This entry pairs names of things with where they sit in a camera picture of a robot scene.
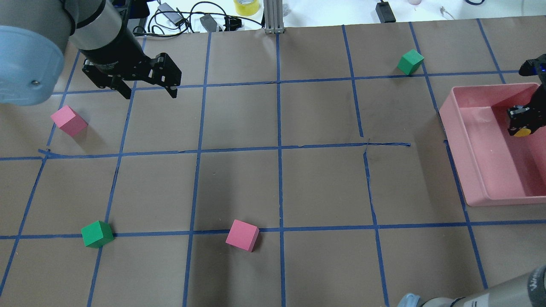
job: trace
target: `pink cube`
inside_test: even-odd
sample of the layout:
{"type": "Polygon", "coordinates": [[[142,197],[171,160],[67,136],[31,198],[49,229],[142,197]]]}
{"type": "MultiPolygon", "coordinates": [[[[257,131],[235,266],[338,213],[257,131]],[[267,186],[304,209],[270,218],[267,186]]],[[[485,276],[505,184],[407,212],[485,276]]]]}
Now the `pink cube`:
{"type": "Polygon", "coordinates": [[[233,221],[232,228],[229,230],[228,239],[225,242],[245,251],[252,252],[259,232],[260,229],[258,227],[235,220],[233,221]]]}
{"type": "Polygon", "coordinates": [[[87,127],[87,123],[84,119],[67,105],[53,113],[51,119],[59,129],[66,132],[71,137],[80,133],[80,131],[87,127]]]}

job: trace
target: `yellow tape roll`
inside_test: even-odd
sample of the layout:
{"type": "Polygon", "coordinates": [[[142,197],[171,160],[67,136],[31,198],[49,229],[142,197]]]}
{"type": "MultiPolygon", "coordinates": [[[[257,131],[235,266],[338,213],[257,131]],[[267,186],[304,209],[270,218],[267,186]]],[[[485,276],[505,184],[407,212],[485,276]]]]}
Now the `yellow tape roll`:
{"type": "Polygon", "coordinates": [[[260,8],[258,0],[233,0],[235,10],[241,16],[251,16],[256,14],[260,8]]]}

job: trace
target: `foam block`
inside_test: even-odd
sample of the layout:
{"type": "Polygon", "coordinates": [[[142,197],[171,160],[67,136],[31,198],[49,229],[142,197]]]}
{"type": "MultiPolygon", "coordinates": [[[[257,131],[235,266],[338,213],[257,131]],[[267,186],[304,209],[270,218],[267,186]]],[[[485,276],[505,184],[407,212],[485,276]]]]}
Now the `foam block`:
{"type": "Polygon", "coordinates": [[[53,113],[51,119],[59,129],[66,132],[71,137],[80,133],[80,131],[87,127],[85,120],[67,105],[53,113]]]}
{"type": "Polygon", "coordinates": [[[84,238],[85,246],[94,249],[114,240],[110,225],[101,221],[96,221],[82,228],[81,235],[84,238]]]}
{"type": "Polygon", "coordinates": [[[229,230],[228,239],[225,242],[245,251],[252,252],[259,232],[260,229],[258,227],[235,220],[233,221],[232,228],[229,230]]]}
{"type": "Polygon", "coordinates": [[[398,63],[398,69],[403,71],[406,75],[410,75],[419,68],[424,59],[425,58],[415,51],[415,49],[412,49],[402,56],[398,63]]]}

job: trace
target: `cable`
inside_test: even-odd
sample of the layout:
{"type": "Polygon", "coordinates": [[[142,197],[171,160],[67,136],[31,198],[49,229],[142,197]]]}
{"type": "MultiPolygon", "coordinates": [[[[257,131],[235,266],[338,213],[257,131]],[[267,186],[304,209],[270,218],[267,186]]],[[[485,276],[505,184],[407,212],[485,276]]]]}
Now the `cable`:
{"type": "Polygon", "coordinates": [[[206,14],[211,14],[211,15],[219,15],[219,16],[227,16],[227,17],[236,17],[236,18],[240,18],[240,19],[244,19],[244,20],[248,20],[248,21],[252,21],[258,25],[260,25],[260,27],[263,27],[261,23],[259,23],[258,21],[256,20],[253,20],[253,19],[250,19],[250,18],[246,18],[246,17],[239,17],[239,16],[232,16],[232,15],[227,15],[227,14],[223,14],[223,13],[205,13],[205,12],[202,12],[202,11],[192,11],[192,12],[185,12],[185,11],[180,11],[180,10],[176,10],[176,11],[156,11],[152,16],[151,18],[149,19],[149,22],[148,22],[148,25],[147,25],[147,28],[148,28],[148,31],[147,33],[138,33],[138,36],[155,36],[155,37],[173,37],[173,36],[178,36],[178,35],[181,35],[182,33],[190,30],[191,32],[193,32],[193,28],[191,26],[191,15],[193,14],[199,14],[199,15],[206,15],[206,14]],[[184,18],[184,23],[186,28],[182,31],[181,30],[181,26],[179,28],[169,28],[167,26],[164,26],[164,25],[161,25],[157,22],[156,20],[156,17],[158,15],[162,15],[162,14],[166,14],[166,13],[179,13],[183,18],[184,18]],[[165,34],[165,35],[162,35],[162,34],[157,34],[157,33],[154,33],[153,32],[153,27],[151,26],[151,22],[152,20],[154,20],[156,22],[156,25],[154,26],[157,26],[157,27],[163,27],[163,28],[167,28],[167,29],[171,29],[171,30],[179,30],[180,32],[179,33],[175,33],[175,34],[165,34]]]}
{"type": "Polygon", "coordinates": [[[480,3],[476,3],[476,2],[471,2],[470,0],[465,0],[466,3],[470,4],[470,5],[480,5],[480,4],[483,4],[485,0],[482,0],[480,3]]]}
{"type": "Polygon", "coordinates": [[[453,20],[455,20],[455,17],[453,17],[453,15],[450,12],[448,12],[445,7],[440,8],[440,13],[442,14],[442,17],[444,17],[446,19],[447,19],[447,17],[445,17],[443,13],[448,14],[449,16],[451,16],[451,18],[453,18],[453,20]]]}
{"type": "Polygon", "coordinates": [[[214,2],[210,2],[210,1],[199,1],[198,3],[194,4],[194,5],[192,6],[192,9],[189,10],[190,14],[193,12],[193,9],[194,9],[196,6],[198,6],[198,5],[200,5],[200,4],[204,4],[204,3],[212,4],[212,5],[215,5],[215,6],[219,7],[220,10],[222,10],[222,13],[224,13],[224,15],[227,15],[227,13],[225,12],[225,10],[224,10],[220,5],[218,5],[218,4],[214,3],[214,2]]]}
{"type": "Polygon", "coordinates": [[[154,27],[157,27],[158,29],[160,29],[160,30],[161,30],[161,33],[162,33],[163,35],[165,35],[165,31],[163,31],[163,29],[161,29],[161,27],[158,26],[158,25],[153,25],[153,26],[152,26],[152,33],[155,33],[155,31],[153,30],[154,27]]]}
{"type": "Polygon", "coordinates": [[[198,3],[194,4],[192,6],[192,9],[189,10],[189,16],[188,16],[188,19],[190,20],[189,22],[189,29],[193,32],[193,27],[192,27],[192,22],[191,22],[191,19],[192,19],[192,15],[193,15],[193,10],[195,9],[196,6],[200,5],[200,4],[212,4],[218,8],[220,8],[220,10],[222,10],[222,12],[224,13],[224,16],[227,16],[227,13],[225,12],[225,10],[218,4],[214,3],[214,2],[210,2],[210,1],[199,1],[198,3]]]}

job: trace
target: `power adapter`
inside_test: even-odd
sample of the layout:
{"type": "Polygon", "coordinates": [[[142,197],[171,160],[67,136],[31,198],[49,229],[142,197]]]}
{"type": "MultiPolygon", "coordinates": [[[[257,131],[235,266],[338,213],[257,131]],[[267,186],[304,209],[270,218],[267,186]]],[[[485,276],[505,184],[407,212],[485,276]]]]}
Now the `power adapter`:
{"type": "Polygon", "coordinates": [[[175,26],[180,27],[180,25],[185,21],[180,14],[175,13],[174,9],[170,7],[170,5],[163,3],[158,8],[159,11],[168,11],[169,13],[163,13],[167,19],[170,20],[170,22],[174,23],[175,26]]]}
{"type": "Polygon", "coordinates": [[[381,2],[377,3],[376,12],[377,16],[379,16],[379,20],[381,23],[396,22],[393,10],[390,9],[390,5],[388,2],[384,2],[383,0],[381,0],[381,2]]]}

